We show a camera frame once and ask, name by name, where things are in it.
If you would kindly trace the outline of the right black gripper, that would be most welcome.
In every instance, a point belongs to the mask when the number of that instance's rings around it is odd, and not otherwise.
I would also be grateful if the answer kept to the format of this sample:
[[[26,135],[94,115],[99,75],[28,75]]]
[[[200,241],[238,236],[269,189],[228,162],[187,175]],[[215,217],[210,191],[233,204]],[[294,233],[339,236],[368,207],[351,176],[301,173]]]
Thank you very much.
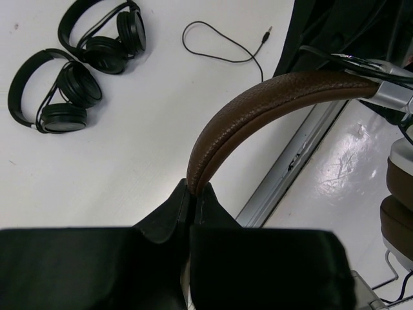
[[[333,68],[303,45],[402,67],[412,53],[412,1],[295,1],[277,74]]]

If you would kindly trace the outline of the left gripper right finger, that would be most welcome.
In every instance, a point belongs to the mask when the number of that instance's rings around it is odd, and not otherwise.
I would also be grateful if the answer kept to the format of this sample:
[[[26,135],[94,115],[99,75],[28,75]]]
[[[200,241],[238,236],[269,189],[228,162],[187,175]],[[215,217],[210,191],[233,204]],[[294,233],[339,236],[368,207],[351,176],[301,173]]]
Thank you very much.
[[[196,309],[354,309],[355,281],[336,235],[240,226],[211,185],[190,228]]]

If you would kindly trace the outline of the brown silver headphones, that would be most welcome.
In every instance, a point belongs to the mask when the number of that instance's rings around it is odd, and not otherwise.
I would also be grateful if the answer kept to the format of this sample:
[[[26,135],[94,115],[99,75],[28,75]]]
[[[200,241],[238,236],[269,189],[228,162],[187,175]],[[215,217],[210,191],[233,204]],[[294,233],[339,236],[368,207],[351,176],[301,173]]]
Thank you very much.
[[[221,164],[247,138],[295,110],[336,100],[362,99],[402,114],[412,113],[412,83],[376,82],[331,71],[295,72],[264,81],[225,105],[199,135],[186,180],[198,195]],[[380,207],[383,242],[399,263],[412,270],[412,143],[395,141],[388,156],[386,197]]]

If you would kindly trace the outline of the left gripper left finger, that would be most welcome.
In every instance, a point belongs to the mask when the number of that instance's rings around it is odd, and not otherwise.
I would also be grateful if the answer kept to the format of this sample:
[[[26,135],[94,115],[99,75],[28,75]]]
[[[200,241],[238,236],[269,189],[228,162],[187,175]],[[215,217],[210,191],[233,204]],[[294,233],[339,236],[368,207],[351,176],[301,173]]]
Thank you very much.
[[[2,309],[186,309],[190,193],[131,227],[1,231]]]

